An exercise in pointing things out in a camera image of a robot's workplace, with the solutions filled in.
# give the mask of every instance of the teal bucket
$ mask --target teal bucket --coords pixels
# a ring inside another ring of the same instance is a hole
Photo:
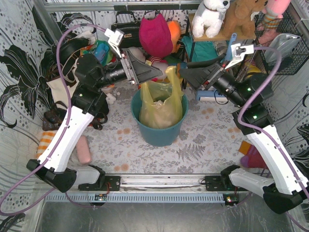
[[[176,125],[166,129],[153,129],[140,123],[140,109],[142,101],[140,99],[140,90],[134,95],[131,101],[131,112],[140,129],[140,133],[144,140],[153,146],[168,146],[171,145],[180,133],[183,120],[186,117],[189,109],[189,101],[184,95],[182,100],[183,118]]]

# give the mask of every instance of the patterned floor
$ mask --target patterned floor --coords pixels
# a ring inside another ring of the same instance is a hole
[[[200,174],[219,173],[236,163],[244,136],[235,126],[231,104],[198,102],[187,89],[189,112],[183,121],[176,141],[166,147],[147,144],[140,135],[130,110],[136,86],[126,82],[116,85],[121,92],[110,106],[109,121],[98,131],[88,127],[84,131],[89,141],[93,164],[107,173],[136,174]]]

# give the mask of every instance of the white stuffed dog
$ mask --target white stuffed dog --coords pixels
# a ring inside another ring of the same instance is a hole
[[[196,38],[202,37],[204,26],[206,36],[213,38],[222,26],[226,10],[230,6],[230,0],[203,0],[199,5],[193,18],[193,35]]]

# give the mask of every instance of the wooden shelf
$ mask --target wooden shelf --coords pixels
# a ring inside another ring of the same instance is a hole
[[[194,18],[194,14],[189,14],[189,22],[190,22],[190,28],[192,29],[193,28],[193,25],[191,24],[191,22],[193,21],[193,18]],[[219,34],[216,35],[215,37],[213,38],[208,38],[206,35],[205,35],[205,32],[203,34],[202,37],[200,38],[194,38],[194,35],[192,34],[192,38],[193,38],[193,42],[202,42],[202,41],[223,41],[223,40],[230,40],[230,37],[225,37],[223,34],[222,34],[222,29],[220,30]],[[255,36],[255,33],[253,33],[251,36],[245,36],[244,34],[242,34],[241,32],[241,28],[240,27],[236,27],[235,28],[235,32],[237,33],[237,41],[239,40],[255,40],[256,36]]]

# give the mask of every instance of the yellow plastic bag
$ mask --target yellow plastic bag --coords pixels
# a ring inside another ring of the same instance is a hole
[[[140,88],[140,123],[150,128],[165,129],[174,126],[183,117],[183,92],[176,66],[168,67],[165,73],[170,83],[148,81]]]

